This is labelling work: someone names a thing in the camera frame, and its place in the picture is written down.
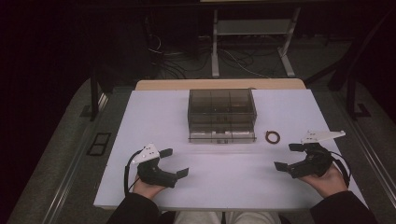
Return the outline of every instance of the metal stand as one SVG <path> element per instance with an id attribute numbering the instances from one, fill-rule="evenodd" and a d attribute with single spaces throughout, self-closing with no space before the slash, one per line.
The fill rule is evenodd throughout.
<path id="1" fill-rule="evenodd" d="M 219 21 L 218 11 L 215 9 L 213 19 L 212 77 L 219 77 L 218 35 L 286 35 L 285 43 L 282 48 L 279 48 L 278 54 L 288 77 L 295 77 L 287 53 L 300 10 L 300 7 L 295 8 L 292 18 L 285 20 Z"/>

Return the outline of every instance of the transparent container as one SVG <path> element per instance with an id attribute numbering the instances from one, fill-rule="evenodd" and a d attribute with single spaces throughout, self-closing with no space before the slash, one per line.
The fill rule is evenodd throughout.
<path id="1" fill-rule="evenodd" d="M 190 90 L 188 120 L 192 143 L 254 142 L 256 118 L 250 89 Z"/>

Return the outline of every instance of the cable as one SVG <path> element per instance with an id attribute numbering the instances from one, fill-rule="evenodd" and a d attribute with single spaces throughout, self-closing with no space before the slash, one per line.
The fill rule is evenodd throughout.
<path id="1" fill-rule="evenodd" d="M 239 63 L 240 65 L 242 65 L 242 66 L 244 66 L 244 67 L 248 67 L 249 65 L 252 65 L 253 63 L 254 63 L 254 60 L 253 60 L 253 58 L 252 57 L 250 57 L 250 60 L 251 60 L 251 62 L 250 63 L 248 63 L 248 62 L 246 62 L 245 60 L 242 60 L 242 59 L 239 59 L 239 58 L 236 58 L 235 56 L 233 56 L 231 53 L 230 53 L 230 51 L 228 51 L 228 50 L 225 50 L 225 49 L 219 49 L 219 52 L 221 52 L 221 51 L 224 51 L 224 52 L 226 52 L 227 54 L 226 54 L 226 59 L 227 60 L 230 60 L 231 62 L 233 62 L 233 63 Z"/>
<path id="2" fill-rule="evenodd" d="M 229 54 L 229 55 L 235 60 L 235 62 L 236 62 L 243 70 L 249 72 L 250 74 L 253 74 L 253 75 L 256 75 L 256 76 L 259 76 L 259 77 L 270 78 L 270 77 L 268 77 L 268 76 L 265 76 L 265 75 L 258 74 L 258 73 L 255 73 L 255 72 L 252 72 L 252 71 L 247 70 L 244 66 L 242 66 L 242 65 L 235 59 L 235 57 L 234 57 L 230 52 L 228 52 L 228 51 L 225 50 L 225 49 L 219 49 L 219 50 L 224 51 L 224 52 L 226 52 L 227 54 Z"/>
<path id="3" fill-rule="evenodd" d="M 252 57 L 252 56 L 256 56 L 256 57 L 268 56 L 268 55 L 271 55 L 271 54 L 274 54 L 274 53 L 277 52 L 277 49 L 276 49 L 276 50 L 271 51 L 271 52 L 269 52 L 269 53 L 256 54 L 256 52 L 258 52 L 259 48 L 262 47 L 262 46 L 264 45 L 264 42 L 265 42 L 264 39 L 262 39 L 262 41 L 260 42 L 259 46 L 255 47 L 255 49 L 254 49 L 253 52 L 251 52 L 251 53 L 247 53 L 245 50 L 235 50 L 235 51 L 238 52 L 238 53 L 240 53 L 240 54 L 247 55 L 247 56 L 244 57 L 244 58 L 239 58 L 239 59 L 241 59 L 241 60 L 246 59 L 246 58 L 249 58 L 249 57 Z M 232 44 L 234 44 L 236 47 L 239 45 L 239 44 L 236 43 L 235 41 L 232 41 Z"/>
<path id="4" fill-rule="evenodd" d="M 155 50 L 155 49 L 148 49 L 148 50 L 151 51 L 151 52 L 154 52 L 154 53 L 163 54 L 163 52 L 160 52 L 160 51 Z"/>
<path id="5" fill-rule="evenodd" d="M 136 151 L 136 153 L 134 153 L 134 155 L 132 155 L 132 157 L 128 160 L 128 163 L 127 163 L 126 166 L 125 166 L 125 171 L 124 171 L 124 194 L 125 194 L 125 196 L 128 194 L 129 189 L 130 189 L 130 188 L 134 185 L 134 183 L 136 183 L 136 181 L 137 181 L 137 180 L 136 180 L 136 181 L 132 184 L 131 187 L 128 187 L 128 182 L 129 182 L 129 168 L 130 168 L 131 162 L 132 162 L 132 160 L 134 159 L 134 157 L 137 156 L 142 150 L 143 150 L 143 149 Z"/>
<path id="6" fill-rule="evenodd" d="M 184 52 L 165 53 L 164 56 L 173 56 L 173 55 L 181 55 L 181 54 L 184 54 Z"/>
<path id="7" fill-rule="evenodd" d="M 221 51 L 218 52 L 218 55 L 219 55 L 219 58 L 221 59 L 222 62 L 224 62 L 225 64 L 227 64 L 228 66 L 230 66 L 232 68 L 238 68 L 239 69 L 239 66 L 234 66 L 233 64 L 228 63 L 226 61 L 226 59 L 224 59 L 224 57 L 221 56 L 220 52 Z"/>
<path id="8" fill-rule="evenodd" d="M 157 35 L 152 35 L 152 36 L 155 36 L 158 39 L 158 47 L 156 49 L 160 49 L 160 47 L 161 47 L 161 39 L 160 39 L 160 37 L 157 36 Z"/>
<path id="9" fill-rule="evenodd" d="M 167 64 L 167 63 L 163 63 L 163 65 L 165 65 L 165 66 L 168 67 L 168 68 L 174 69 L 175 71 L 179 72 L 179 73 L 183 76 L 184 79 L 187 79 L 187 78 L 186 78 L 186 75 L 184 74 L 184 72 L 178 70 L 178 69 L 177 69 L 177 66 L 172 66 L 172 65 Z"/>
<path id="10" fill-rule="evenodd" d="M 348 162 L 343 156 L 341 156 L 340 154 L 338 154 L 338 153 L 336 153 L 336 152 L 332 152 L 332 151 L 331 151 L 331 153 L 332 153 L 332 154 L 335 154 L 335 155 L 339 156 L 341 159 L 343 159 L 343 161 L 346 163 L 347 169 L 349 170 L 348 177 L 350 178 L 351 175 L 352 175 L 352 170 L 351 170 L 351 166 L 350 166 L 349 162 Z"/>
<path id="11" fill-rule="evenodd" d="M 204 60 L 203 64 L 201 64 L 200 66 L 198 66 L 198 67 L 196 67 L 196 68 L 192 68 L 192 69 L 186 69 L 186 68 L 180 66 L 180 64 L 175 63 L 175 62 L 173 62 L 173 61 L 171 61 L 171 60 L 169 60 L 169 59 L 168 59 L 168 60 L 165 60 L 165 61 L 164 61 L 164 64 L 167 65 L 167 66 L 169 66 L 169 67 L 172 67 L 172 68 L 176 69 L 180 74 L 182 74 L 182 76 L 183 76 L 184 78 L 186 78 L 186 77 L 185 77 L 185 72 L 197 72 L 197 71 L 201 71 L 201 70 L 204 69 L 205 66 L 207 65 L 207 61 L 208 61 L 209 58 L 210 58 L 210 51 L 207 52 L 207 55 L 205 56 L 205 60 Z"/>
<path id="12" fill-rule="evenodd" d="M 160 67 L 161 67 L 162 69 L 166 70 L 166 71 L 167 71 L 168 73 L 170 73 L 171 75 L 173 75 L 175 78 L 180 79 L 180 78 L 178 77 L 178 75 L 177 75 L 175 72 L 173 72 L 172 70 L 170 70 L 169 68 L 167 68 L 167 67 L 165 67 L 165 66 L 161 66 L 161 65 L 160 65 Z"/>

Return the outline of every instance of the leg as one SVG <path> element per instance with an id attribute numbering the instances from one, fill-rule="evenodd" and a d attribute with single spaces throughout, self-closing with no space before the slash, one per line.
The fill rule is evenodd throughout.
<path id="1" fill-rule="evenodd" d="M 220 224 L 221 212 L 177 212 L 174 224 Z"/>
<path id="2" fill-rule="evenodd" d="M 214 11 L 213 19 L 213 49 L 212 49 L 212 77 L 219 77 L 218 57 L 218 10 Z"/>
<path id="3" fill-rule="evenodd" d="M 276 212 L 230 212 L 226 213 L 229 224 L 280 224 Z"/>
<path id="4" fill-rule="evenodd" d="M 283 47 L 278 50 L 280 60 L 282 61 L 283 66 L 285 67 L 288 77 L 295 77 L 295 74 L 294 74 L 293 68 L 291 67 L 287 53 L 288 53 L 290 41 L 293 37 L 294 28 L 296 27 L 296 24 L 297 24 L 297 19 L 300 14 L 300 10 L 301 9 L 299 7 L 294 9 L 293 17 L 291 18 L 289 29 L 286 34 L 285 43 L 284 43 Z"/>

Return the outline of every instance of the floor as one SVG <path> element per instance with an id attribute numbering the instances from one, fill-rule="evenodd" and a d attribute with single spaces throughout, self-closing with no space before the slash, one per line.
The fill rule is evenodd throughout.
<path id="1" fill-rule="evenodd" d="M 349 42 L 331 42 L 323 37 L 293 39 L 288 57 L 297 78 L 305 79 L 339 60 Z M 279 36 L 246 36 L 219 41 L 220 78 L 287 78 L 276 54 Z M 186 55 L 171 46 L 162 48 L 156 61 L 158 79 L 211 78 L 210 43 L 201 38 L 199 57 Z M 152 53 L 159 51 L 153 38 Z M 346 137 L 336 140 L 344 157 L 350 161 L 352 174 L 368 206 L 382 224 L 396 220 L 394 202 L 396 164 L 396 127 L 386 113 L 358 85 L 357 103 L 365 105 L 368 118 L 351 120 L 345 111 L 345 88 L 327 89 L 331 74 L 307 86 L 312 90 L 331 130 L 344 130 Z M 90 81 L 76 92 L 64 117 L 36 167 L 28 186 L 8 223 L 106 223 L 112 211 L 93 207 L 111 146 L 133 86 L 118 86 L 102 99 L 98 117 L 90 121 Z M 87 156 L 97 133 L 111 133 L 106 152 L 101 157 Z M 282 213 L 293 224 L 313 223 L 308 211 Z"/>

